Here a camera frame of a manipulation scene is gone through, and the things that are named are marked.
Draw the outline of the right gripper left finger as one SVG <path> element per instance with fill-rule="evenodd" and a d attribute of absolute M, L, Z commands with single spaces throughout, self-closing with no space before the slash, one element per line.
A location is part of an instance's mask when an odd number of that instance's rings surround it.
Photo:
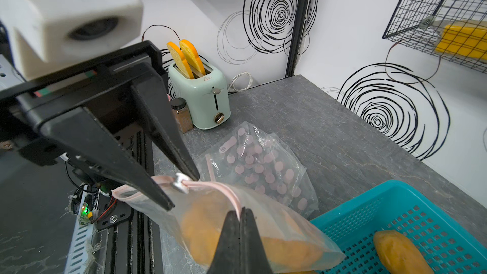
<path fill-rule="evenodd" d="M 240 273 L 240 232 L 237 212 L 229 211 L 207 274 Z"/>

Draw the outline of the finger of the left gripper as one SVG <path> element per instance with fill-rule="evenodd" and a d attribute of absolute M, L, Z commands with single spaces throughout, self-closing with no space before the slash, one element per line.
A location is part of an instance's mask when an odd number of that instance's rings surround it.
<path fill-rule="evenodd" d="M 100 166 L 95 173 L 137 189 L 166 211 L 174 208 L 172 200 L 88 109 L 73 109 L 45 122 L 39 130 L 71 156 Z"/>
<path fill-rule="evenodd" d="M 179 169 L 193 181 L 200 173 L 186 148 L 169 104 L 164 81 L 146 74 L 131 82 L 136 111 L 145 134 Z"/>

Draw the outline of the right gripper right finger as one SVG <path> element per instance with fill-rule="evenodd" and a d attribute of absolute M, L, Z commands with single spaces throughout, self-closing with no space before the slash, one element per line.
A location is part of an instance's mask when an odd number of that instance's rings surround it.
<path fill-rule="evenodd" d="M 240 217 L 240 273 L 272 274 L 253 212 L 243 208 Z"/>

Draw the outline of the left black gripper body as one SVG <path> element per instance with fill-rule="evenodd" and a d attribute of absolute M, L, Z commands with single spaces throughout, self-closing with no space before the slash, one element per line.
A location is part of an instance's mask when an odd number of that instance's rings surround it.
<path fill-rule="evenodd" d="M 112 134 L 138 123 L 147 134 L 157 132 L 148 93 L 134 85 L 159 79 L 167 87 L 162 53 L 144 41 L 69 67 L 33 82 L 1 91 L 1 141 L 11 141 L 25 159 L 50 166 L 75 146 L 44 137 L 41 128 L 77 108 L 88 109 Z"/>

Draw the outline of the potato bagged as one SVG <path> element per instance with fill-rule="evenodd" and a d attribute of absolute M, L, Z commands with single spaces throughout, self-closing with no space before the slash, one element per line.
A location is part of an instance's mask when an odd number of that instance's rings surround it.
<path fill-rule="evenodd" d="M 323 255 L 321 247 L 305 241 L 285 241 L 269 237 L 262 237 L 261 240 L 275 273 L 311 270 Z"/>
<path fill-rule="evenodd" d="M 180 227 L 185 246 L 196 263 L 209 267 L 213 261 L 228 211 L 234 210 L 220 192 L 199 192 L 184 213 Z"/>

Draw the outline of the clear zipper bag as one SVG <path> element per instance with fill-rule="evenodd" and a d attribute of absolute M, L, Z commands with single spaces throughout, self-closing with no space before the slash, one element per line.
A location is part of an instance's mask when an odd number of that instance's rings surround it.
<path fill-rule="evenodd" d="M 318 210 L 307 168 L 288 144 L 247 121 L 196 157 L 195 164 L 202 181 L 245 186 L 305 218 Z"/>
<path fill-rule="evenodd" d="M 184 174 L 152 182 L 173 203 L 170 210 L 127 185 L 112 193 L 164 228 L 208 273 L 328 270 L 345 259 L 307 219 L 252 189 Z"/>

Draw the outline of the teal plastic basket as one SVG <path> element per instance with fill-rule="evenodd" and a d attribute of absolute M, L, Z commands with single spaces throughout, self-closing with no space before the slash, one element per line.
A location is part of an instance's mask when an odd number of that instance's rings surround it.
<path fill-rule="evenodd" d="M 435 273 L 486 273 L 486 247 L 412 186 L 389 180 L 312 220 L 345 254 L 329 273 L 386 273 L 373 236 L 395 230 Z"/>

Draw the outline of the brown spice jar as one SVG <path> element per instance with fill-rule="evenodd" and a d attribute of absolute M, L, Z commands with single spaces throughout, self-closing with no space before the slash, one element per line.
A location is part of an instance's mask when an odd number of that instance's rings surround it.
<path fill-rule="evenodd" d="M 183 98 L 174 98 L 170 101 L 170 105 L 176 119 L 178 129 L 182 133 L 186 133 L 193 129 L 194 125 L 192 123 L 187 102 Z"/>

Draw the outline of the lower toast slice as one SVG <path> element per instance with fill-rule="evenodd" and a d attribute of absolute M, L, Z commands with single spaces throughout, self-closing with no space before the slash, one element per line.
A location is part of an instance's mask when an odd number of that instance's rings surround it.
<path fill-rule="evenodd" d="M 181 49 L 173 42 L 168 42 L 167 47 L 180 73 L 187 79 L 194 79 L 194 74 Z"/>

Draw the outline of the toast slice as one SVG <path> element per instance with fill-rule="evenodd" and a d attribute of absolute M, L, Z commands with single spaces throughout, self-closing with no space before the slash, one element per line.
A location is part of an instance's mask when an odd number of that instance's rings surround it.
<path fill-rule="evenodd" d="M 194 79 L 194 74 L 181 49 L 173 42 L 168 42 L 167 47 L 180 73 L 187 79 Z"/>
<path fill-rule="evenodd" d="M 206 75 L 204 64 L 202 63 L 201 58 L 194 45 L 190 41 L 182 39 L 180 41 L 180 49 L 183 52 L 189 65 L 196 69 L 202 75 Z"/>

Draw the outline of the upper toast slice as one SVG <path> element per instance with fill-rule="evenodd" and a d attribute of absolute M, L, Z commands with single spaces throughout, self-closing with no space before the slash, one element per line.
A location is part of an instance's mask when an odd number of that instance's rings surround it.
<path fill-rule="evenodd" d="M 194 45 L 190 41 L 182 39 L 180 41 L 180 49 L 183 52 L 189 65 L 196 69 L 202 75 L 206 75 L 204 64 L 202 63 L 201 58 Z"/>

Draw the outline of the mint green toaster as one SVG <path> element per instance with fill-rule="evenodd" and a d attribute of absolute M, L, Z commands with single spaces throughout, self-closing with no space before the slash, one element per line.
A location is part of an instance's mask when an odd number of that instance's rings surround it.
<path fill-rule="evenodd" d="M 195 78 L 187 79 L 175 63 L 169 68 L 169 80 L 176 97 L 183 98 L 196 128 L 213 129 L 231 116 L 227 79 L 218 68 L 203 63 L 206 74 L 193 70 Z"/>

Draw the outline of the potato right middle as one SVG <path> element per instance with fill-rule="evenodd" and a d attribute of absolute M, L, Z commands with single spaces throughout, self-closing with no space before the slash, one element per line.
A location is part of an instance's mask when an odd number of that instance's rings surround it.
<path fill-rule="evenodd" d="M 434 273 L 414 243 L 395 230 L 376 232 L 374 246 L 389 273 Z"/>

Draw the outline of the yellow item in basket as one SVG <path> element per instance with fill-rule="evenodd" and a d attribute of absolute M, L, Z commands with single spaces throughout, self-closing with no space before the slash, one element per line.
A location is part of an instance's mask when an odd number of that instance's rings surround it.
<path fill-rule="evenodd" d="M 486 21 L 457 21 L 446 25 L 435 51 L 486 60 Z"/>

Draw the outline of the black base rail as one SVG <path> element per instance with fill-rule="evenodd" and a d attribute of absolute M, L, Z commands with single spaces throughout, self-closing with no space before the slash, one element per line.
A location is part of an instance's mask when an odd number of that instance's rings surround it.
<path fill-rule="evenodd" d="M 1 142 L 1 272 L 64 273 L 82 192 L 94 226 L 88 273 L 162 273 L 158 226 L 83 185 L 63 159 L 39 167 Z"/>

